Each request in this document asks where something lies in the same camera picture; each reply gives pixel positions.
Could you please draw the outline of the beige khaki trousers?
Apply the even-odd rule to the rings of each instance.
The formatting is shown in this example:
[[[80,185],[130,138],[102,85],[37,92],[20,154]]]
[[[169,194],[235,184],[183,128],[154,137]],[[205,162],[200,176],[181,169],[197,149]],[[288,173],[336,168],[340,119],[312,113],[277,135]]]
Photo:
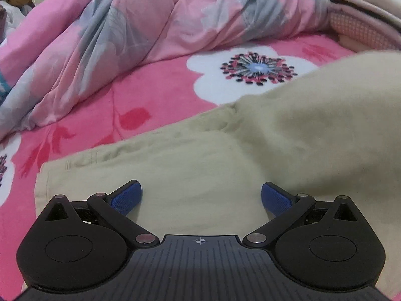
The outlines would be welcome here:
[[[261,95],[132,139],[46,162],[42,211],[136,179],[131,219],[158,237],[238,235],[268,220],[262,184],[318,200],[351,197],[382,242],[378,288],[400,293],[400,53],[355,54]]]

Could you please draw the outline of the stack of folded clothes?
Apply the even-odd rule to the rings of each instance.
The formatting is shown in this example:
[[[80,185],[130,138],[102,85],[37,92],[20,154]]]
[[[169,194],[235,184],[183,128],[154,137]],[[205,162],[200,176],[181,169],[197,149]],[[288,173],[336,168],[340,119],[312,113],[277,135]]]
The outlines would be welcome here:
[[[400,50],[400,0],[329,0],[330,26],[354,52]]]

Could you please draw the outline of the pink floral fleece bedsheet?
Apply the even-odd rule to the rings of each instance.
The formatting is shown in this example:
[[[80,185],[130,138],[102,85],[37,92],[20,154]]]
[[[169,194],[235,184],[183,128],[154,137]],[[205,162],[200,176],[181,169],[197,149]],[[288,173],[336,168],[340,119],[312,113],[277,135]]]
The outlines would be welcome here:
[[[16,252],[36,217],[34,188],[45,162],[130,139],[275,88],[276,82],[242,84],[224,74],[223,67],[232,57],[249,52],[283,58],[298,75],[350,55],[332,35],[305,34],[147,64],[76,105],[62,120],[5,138],[1,142],[1,296],[11,300],[23,287]]]

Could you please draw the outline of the blue pink striped pillow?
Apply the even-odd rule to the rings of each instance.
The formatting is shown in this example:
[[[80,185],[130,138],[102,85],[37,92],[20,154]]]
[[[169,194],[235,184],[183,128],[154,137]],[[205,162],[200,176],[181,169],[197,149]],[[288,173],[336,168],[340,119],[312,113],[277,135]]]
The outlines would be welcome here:
[[[0,105],[4,102],[4,100],[8,96],[10,90],[11,87],[8,85],[3,74],[0,72]]]

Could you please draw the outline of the pink grey floral duvet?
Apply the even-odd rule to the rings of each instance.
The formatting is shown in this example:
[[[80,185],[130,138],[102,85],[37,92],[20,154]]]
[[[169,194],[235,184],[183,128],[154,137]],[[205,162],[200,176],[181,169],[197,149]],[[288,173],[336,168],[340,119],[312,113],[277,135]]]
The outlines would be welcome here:
[[[46,126],[140,64],[328,24],[328,0],[45,0],[1,45],[1,136]]]

